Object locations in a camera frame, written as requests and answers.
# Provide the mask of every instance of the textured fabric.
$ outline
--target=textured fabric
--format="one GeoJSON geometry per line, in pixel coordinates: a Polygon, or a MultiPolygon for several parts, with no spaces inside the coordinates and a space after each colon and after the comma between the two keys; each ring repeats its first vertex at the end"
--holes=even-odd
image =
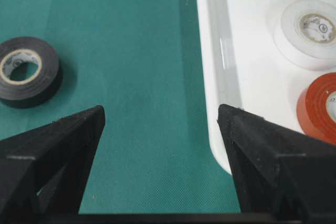
{"type": "Polygon", "coordinates": [[[81,212],[239,211],[209,147],[196,0],[0,3],[0,40],[45,39],[64,69],[47,103],[0,104],[0,139],[105,108],[81,212]]]}

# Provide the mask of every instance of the tape label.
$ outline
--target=tape label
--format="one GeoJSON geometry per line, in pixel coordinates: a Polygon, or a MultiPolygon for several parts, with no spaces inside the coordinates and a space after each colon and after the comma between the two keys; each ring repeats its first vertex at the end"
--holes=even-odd
{"type": "Polygon", "coordinates": [[[308,14],[302,17],[300,28],[303,35],[311,41],[329,43],[335,39],[335,26],[326,17],[308,14]]]}
{"type": "Polygon", "coordinates": [[[325,104],[329,117],[336,123],[336,92],[332,92],[325,104]]]}
{"type": "Polygon", "coordinates": [[[13,70],[25,62],[38,65],[36,54],[27,50],[19,50],[16,53],[10,55],[3,65],[3,72],[5,76],[9,78],[13,70]]]}
{"type": "Polygon", "coordinates": [[[42,60],[37,52],[32,51],[30,49],[17,49],[7,54],[0,62],[0,69],[1,69],[0,77],[2,77],[4,81],[10,84],[14,85],[26,84],[34,80],[38,76],[39,72],[41,71],[41,68],[42,68],[42,60]],[[23,81],[11,80],[10,75],[12,74],[13,70],[25,62],[36,64],[38,66],[36,72],[31,77],[23,81]]]}

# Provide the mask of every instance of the tape roll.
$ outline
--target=tape roll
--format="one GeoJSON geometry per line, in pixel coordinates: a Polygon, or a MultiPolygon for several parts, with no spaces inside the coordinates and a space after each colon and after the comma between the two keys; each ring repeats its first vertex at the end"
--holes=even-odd
{"type": "Polygon", "coordinates": [[[19,37],[0,44],[0,99],[9,106],[26,108],[50,98],[59,88],[62,72],[55,50],[45,41],[19,37]],[[36,72],[26,80],[10,76],[22,63],[36,64],[36,72]]]}
{"type": "Polygon", "coordinates": [[[294,2],[284,10],[274,40],[279,51],[299,67],[336,66],[336,8],[318,0],[294,2]]]}
{"type": "Polygon", "coordinates": [[[336,73],[320,76],[304,90],[297,117],[308,136],[336,144],[336,73]]]}

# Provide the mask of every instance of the white tray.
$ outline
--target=white tray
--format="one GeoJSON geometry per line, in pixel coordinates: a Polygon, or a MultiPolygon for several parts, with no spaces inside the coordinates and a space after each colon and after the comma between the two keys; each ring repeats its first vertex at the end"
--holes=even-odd
{"type": "MultiPolygon", "coordinates": [[[[284,8],[297,0],[197,0],[211,150],[230,173],[217,125],[226,103],[302,132],[296,117],[300,93],[318,76],[290,63],[273,32],[284,8]]],[[[336,6],[336,0],[321,0],[336,6]]]]}

